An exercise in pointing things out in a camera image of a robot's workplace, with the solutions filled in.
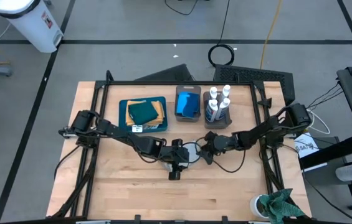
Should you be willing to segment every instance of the sticker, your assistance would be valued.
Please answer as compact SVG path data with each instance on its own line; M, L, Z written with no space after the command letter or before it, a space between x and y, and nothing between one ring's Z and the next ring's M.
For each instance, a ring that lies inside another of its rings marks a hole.
M142 133L143 132L143 126L142 125L133 125L131 127L131 131L133 133Z
M144 125L144 130L146 130L146 129L156 129L158 127L159 127L158 124L157 125Z
M43 21L47 24L47 27L51 29L52 27L52 20L50 19L49 15L44 11L43 15L41 15Z

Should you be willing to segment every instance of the blue container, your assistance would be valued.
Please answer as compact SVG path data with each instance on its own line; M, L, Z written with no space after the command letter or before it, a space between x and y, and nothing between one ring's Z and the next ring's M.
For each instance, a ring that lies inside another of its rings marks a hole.
M166 112L166 98L163 96L151 97L151 98L140 98L140 99L129 99L131 101L159 101L163 107L163 123L160 124L157 128L151 128L149 126L143 125L143 132L142 133L152 133L158 131L165 131L168 128L168 113ZM129 100L121 100L119 102L119 128L131 132L131 126L126 125L126 107L127 101Z

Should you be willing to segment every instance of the gray container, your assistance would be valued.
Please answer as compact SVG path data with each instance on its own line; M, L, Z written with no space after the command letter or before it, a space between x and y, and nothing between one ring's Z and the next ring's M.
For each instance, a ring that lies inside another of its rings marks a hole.
M177 114L177 104L178 104L178 96L181 92L188 91L190 93L195 93L199 95L199 109L198 112L194 114L193 118L186 118ZM174 115L176 116L177 121L182 122L197 122L199 117L201 116L201 87L196 85L178 85L176 87L176 104L174 106Z
M217 92L217 98L216 100L219 101L221 99L221 91ZM203 105L204 109L206 111L207 104L209 103L209 100L211 99L211 94L207 91L203 93ZM220 119L220 120L214 120L213 122L208 122L207 119L205 118L205 128L206 129L224 129L228 127L232 123L231 117L230 117L230 106L226 109L226 115Z

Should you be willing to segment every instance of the black mat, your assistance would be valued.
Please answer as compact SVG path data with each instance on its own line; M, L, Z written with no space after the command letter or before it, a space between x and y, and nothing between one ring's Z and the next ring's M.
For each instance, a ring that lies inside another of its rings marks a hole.
M135 81L190 81L193 80L186 64L177 65L151 75L137 78Z
M236 67L230 65L216 65L213 81L278 81L281 83L285 104L295 100L292 73L261 70L254 68Z

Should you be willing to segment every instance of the tan cloth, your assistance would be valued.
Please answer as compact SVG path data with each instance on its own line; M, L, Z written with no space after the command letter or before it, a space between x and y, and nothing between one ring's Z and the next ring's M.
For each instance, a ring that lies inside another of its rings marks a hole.
M133 105L133 104L137 104L137 103L145 103L146 101L131 101L128 100L127 101L127 105L126 105L126 124L127 126L131 126L134 125L134 121L133 119L130 117L130 115L128 114L128 105ZM163 105L160 101L152 101L152 106L155 108L156 112L158 113L158 117L156 117L156 119L145 123L144 125L150 125L150 126L154 126L154 125L158 125L158 124L162 124L163 123L163 118L164 118L164 111L163 111Z

